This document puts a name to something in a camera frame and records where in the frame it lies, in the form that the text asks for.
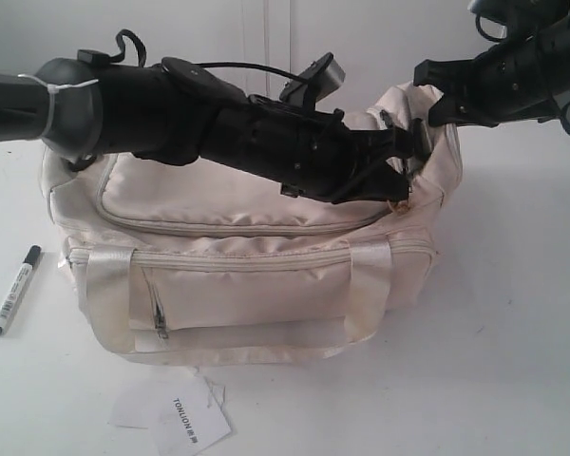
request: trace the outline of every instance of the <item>bag handle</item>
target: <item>bag handle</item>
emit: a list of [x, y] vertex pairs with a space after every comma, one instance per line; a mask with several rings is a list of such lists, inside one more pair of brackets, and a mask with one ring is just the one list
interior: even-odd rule
[[351, 285], [343, 329], [347, 342], [343, 345], [137, 352], [135, 333], [129, 327], [130, 270], [134, 249], [105, 245], [93, 249], [86, 269], [86, 305], [91, 326], [100, 344], [109, 352], [149, 364], [283, 363], [328, 358], [376, 333], [390, 293], [392, 257], [386, 239], [349, 247]]

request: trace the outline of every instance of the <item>white bag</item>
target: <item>white bag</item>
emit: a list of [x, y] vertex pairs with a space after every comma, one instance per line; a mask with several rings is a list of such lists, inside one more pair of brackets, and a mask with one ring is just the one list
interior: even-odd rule
[[[441, 94], [392, 88], [351, 128], [409, 127]], [[434, 259], [431, 223], [462, 174], [454, 126], [428, 130], [432, 156], [409, 210], [330, 205], [213, 162], [175, 167], [129, 154], [78, 174], [47, 152], [43, 191], [64, 233], [81, 310], [99, 342], [150, 364], [324, 358], [371, 337], [411, 304]]]

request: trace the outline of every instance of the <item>white tabletop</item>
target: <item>white tabletop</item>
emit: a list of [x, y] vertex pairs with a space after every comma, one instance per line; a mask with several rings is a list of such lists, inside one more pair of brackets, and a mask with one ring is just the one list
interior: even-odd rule
[[[419, 305], [333, 359], [202, 369], [235, 430], [203, 454], [570, 456], [570, 138], [521, 123], [461, 142]], [[106, 422], [123, 385], [165, 368], [94, 340], [57, 270], [40, 160], [0, 145], [0, 300], [28, 247], [47, 252], [0, 338], [0, 455], [155, 455], [148, 432]]]

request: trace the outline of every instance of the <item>white cable tie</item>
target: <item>white cable tie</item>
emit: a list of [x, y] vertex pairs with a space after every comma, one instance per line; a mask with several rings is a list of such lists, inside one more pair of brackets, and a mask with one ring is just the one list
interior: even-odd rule
[[94, 84], [99, 83], [99, 79], [91, 79], [89, 81], [84, 81], [83, 83], [79, 83], [79, 84], [56, 85], [56, 84], [46, 83], [45, 81], [43, 81], [42, 79], [40, 79], [37, 76], [34, 76], [33, 74], [22, 73], [22, 74], [18, 74], [17, 77], [18, 78], [31, 79], [32, 81], [38, 83], [39, 85], [47, 88], [48, 103], [49, 103], [48, 115], [47, 115], [47, 126], [45, 126], [45, 129], [43, 130], [43, 132], [40, 134], [40, 136], [38, 138], [44, 137], [50, 131], [50, 129], [53, 126], [53, 119], [55, 117], [55, 95], [57, 95], [60, 91], [67, 90], [69, 88], [83, 88], [83, 87], [88, 87], [88, 86], [92, 86]]

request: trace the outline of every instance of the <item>black marker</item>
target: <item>black marker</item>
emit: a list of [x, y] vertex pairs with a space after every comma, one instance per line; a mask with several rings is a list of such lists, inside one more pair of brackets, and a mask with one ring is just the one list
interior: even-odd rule
[[31, 246], [26, 259], [23, 260], [23, 264], [21, 265], [21, 269], [19, 270], [17, 277], [10, 287], [10, 291], [7, 294], [7, 297], [2, 303], [2, 306], [0, 306], [0, 335], [4, 332], [4, 329], [7, 327], [10, 320], [15, 315], [17, 303], [19, 302], [21, 293], [23, 292], [24, 288], [26, 287], [26, 283], [28, 283], [28, 280], [31, 277], [31, 272], [33, 271], [34, 265], [38, 261], [41, 252], [42, 249], [37, 245]]

